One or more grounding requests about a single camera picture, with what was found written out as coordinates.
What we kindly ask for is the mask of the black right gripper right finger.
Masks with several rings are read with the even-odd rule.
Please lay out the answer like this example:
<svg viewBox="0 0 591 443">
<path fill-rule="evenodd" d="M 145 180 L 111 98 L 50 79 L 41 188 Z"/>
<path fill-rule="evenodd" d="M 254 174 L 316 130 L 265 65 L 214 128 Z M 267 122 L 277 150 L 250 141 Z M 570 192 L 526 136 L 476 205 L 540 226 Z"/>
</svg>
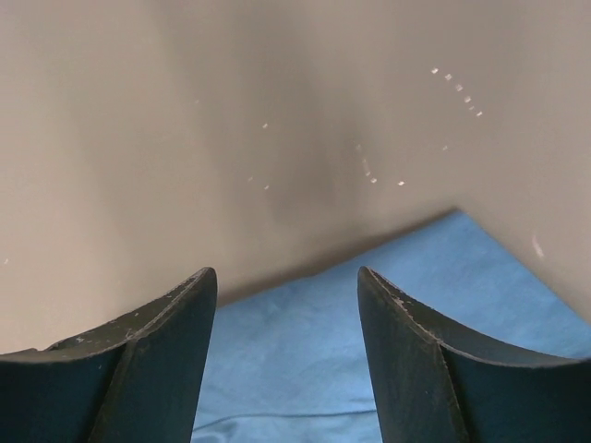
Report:
<svg viewBox="0 0 591 443">
<path fill-rule="evenodd" d="M 496 340 L 367 267 L 357 299 L 383 441 L 589 441 L 589 359 Z"/>
</svg>

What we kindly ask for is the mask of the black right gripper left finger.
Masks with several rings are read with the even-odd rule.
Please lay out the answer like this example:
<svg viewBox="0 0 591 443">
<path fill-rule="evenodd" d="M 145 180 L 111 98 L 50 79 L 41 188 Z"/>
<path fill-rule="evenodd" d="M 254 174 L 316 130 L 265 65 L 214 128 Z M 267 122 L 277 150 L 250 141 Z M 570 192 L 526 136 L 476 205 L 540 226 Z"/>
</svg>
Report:
<svg viewBox="0 0 591 443">
<path fill-rule="evenodd" d="M 188 442 L 217 292 L 204 268 L 97 328 L 2 354 L 2 441 Z"/>
</svg>

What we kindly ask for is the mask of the blue t-shirt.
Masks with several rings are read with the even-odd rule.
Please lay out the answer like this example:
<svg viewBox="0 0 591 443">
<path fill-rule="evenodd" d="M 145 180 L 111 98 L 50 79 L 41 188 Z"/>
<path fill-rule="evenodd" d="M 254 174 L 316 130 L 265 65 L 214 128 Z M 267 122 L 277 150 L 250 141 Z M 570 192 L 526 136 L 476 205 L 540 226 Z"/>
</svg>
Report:
<svg viewBox="0 0 591 443">
<path fill-rule="evenodd" d="M 196 442 L 378 442 L 356 295 L 370 267 L 469 328 L 565 357 L 590 327 L 475 221 L 454 212 L 215 315 Z"/>
</svg>

